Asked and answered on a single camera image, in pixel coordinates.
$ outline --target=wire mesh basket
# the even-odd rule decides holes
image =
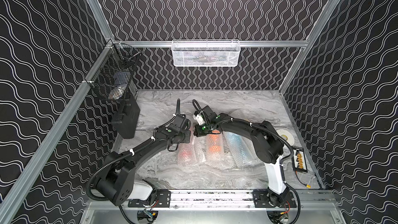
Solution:
[[[116,52],[113,52],[110,56],[117,62],[121,69],[135,66],[142,54],[142,50],[127,44],[115,44],[114,47],[116,48]]]
[[[94,94],[101,100],[122,101],[131,93],[132,68],[139,56],[136,55],[134,63],[122,61],[120,57],[116,51],[110,52],[94,76],[94,81],[89,82]]]
[[[240,54],[239,40],[173,40],[176,67],[235,67]]]

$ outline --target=red wire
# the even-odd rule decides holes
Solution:
[[[287,202],[287,204],[289,205],[289,210],[286,212],[286,213],[289,213],[289,211],[290,211],[290,204],[289,204],[289,202],[288,201],[286,201]]]
[[[155,205],[153,205],[153,206],[151,207],[150,211],[152,211],[152,208],[155,207],[156,204],[157,204],[158,202],[159,202],[159,200],[155,203]]]

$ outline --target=orange object in bubble wrap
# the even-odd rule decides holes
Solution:
[[[222,134],[208,134],[206,136],[206,159],[219,161],[224,158],[224,145],[222,143]]]

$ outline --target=black wire basket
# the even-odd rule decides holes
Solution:
[[[131,47],[128,44],[114,44],[116,52],[111,55],[121,69],[131,68],[137,64],[142,50]]]
[[[132,52],[132,56],[122,56],[117,50],[112,50],[102,62],[89,82],[95,96],[101,100],[122,101],[131,95],[129,86],[132,80],[132,69],[136,65],[141,52]]]

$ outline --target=black plastic case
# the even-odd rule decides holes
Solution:
[[[123,138],[133,138],[137,127],[140,108],[133,95],[122,101],[119,111],[112,117],[112,126]]]

